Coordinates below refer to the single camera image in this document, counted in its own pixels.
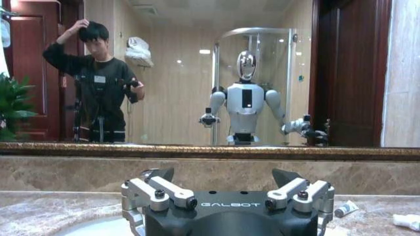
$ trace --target wooden door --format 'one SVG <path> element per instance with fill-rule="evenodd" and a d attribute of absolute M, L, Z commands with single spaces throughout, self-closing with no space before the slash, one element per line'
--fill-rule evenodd
<path fill-rule="evenodd" d="M 321 2 L 315 125 L 333 146 L 379 146 L 391 0 Z"/>
<path fill-rule="evenodd" d="M 58 141 L 61 138 L 59 71 L 43 59 L 43 51 L 58 38 L 59 4 L 23 2 L 13 6 L 21 14 L 11 18 L 13 75 L 17 80 L 30 77 L 31 102 L 38 116 L 25 130 L 31 140 Z"/>

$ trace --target black hair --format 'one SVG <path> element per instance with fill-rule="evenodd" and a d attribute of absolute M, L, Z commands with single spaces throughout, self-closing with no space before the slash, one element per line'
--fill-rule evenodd
<path fill-rule="evenodd" d="M 106 41 L 110 38 L 110 32 L 103 24 L 90 21 L 89 27 L 79 30 L 79 38 L 85 43 L 99 38 Z"/>

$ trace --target sink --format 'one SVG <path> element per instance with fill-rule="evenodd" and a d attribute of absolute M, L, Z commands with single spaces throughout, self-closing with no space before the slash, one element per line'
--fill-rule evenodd
<path fill-rule="evenodd" d="M 65 230 L 57 236 L 134 236 L 130 222 L 122 216 L 107 217 L 81 223 Z"/>

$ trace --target white tube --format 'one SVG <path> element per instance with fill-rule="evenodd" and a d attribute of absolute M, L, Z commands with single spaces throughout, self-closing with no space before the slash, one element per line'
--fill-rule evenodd
<path fill-rule="evenodd" d="M 347 203 L 345 203 L 345 205 L 335 210 L 335 216 L 342 218 L 343 216 L 346 216 L 347 214 L 353 213 L 357 210 L 359 210 L 359 207 L 351 200 L 349 200 Z"/>
<path fill-rule="evenodd" d="M 394 224 L 420 231 L 420 215 L 394 215 Z"/>

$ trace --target man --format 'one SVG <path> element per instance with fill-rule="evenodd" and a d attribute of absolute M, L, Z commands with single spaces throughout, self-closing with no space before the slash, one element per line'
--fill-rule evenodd
<path fill-rule="evenodd" d="M 79 33 L 91 55 L 65 54 L 65 43 Z M 110 32 L 102 24 L 83 19 L 62 34 L 43 53 L 49 63 L 77 79 L 77 99 L 81 104 L 81 137 L 91 142 L 125 142 L 126 121 L 121 106 L 125 95 L 131 103 L 143 100 L 145 85 L 129 65 L 109 52 Z"/>

